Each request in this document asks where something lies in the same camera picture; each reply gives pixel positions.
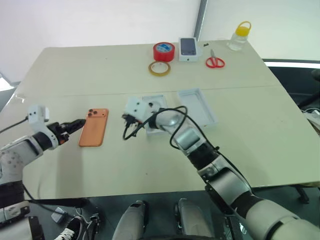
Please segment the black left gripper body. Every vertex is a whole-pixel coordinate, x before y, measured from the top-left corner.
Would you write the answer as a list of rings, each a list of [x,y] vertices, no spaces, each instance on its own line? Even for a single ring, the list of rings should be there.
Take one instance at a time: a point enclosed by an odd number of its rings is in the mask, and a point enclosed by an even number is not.
[[[54,122],[47,125],[47,128],[54,134],[56,137],[58,144],[63,145],[65,142],[69,140],[69,127],[70,123],[58,123]]]

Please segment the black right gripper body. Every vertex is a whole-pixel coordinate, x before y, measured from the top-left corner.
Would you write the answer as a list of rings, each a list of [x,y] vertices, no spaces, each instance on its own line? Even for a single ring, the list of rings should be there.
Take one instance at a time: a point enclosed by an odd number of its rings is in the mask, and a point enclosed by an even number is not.
[[[139,128],[142,125],[142,122],[140,120],[130,114],[124,113],[121,117],[125,120],[125,128],[127,129],[131,126]]]

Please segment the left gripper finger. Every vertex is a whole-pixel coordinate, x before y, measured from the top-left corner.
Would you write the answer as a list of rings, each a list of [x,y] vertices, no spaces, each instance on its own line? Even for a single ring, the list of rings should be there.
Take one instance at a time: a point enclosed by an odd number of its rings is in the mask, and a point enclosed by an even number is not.
[[[82,128],[86,123],[85,119],[76,119],[72,122],[65,123],[67,128]]]
[[[71,135],[83,127],[81,124],[70,124],[66,128],[66,132]]]

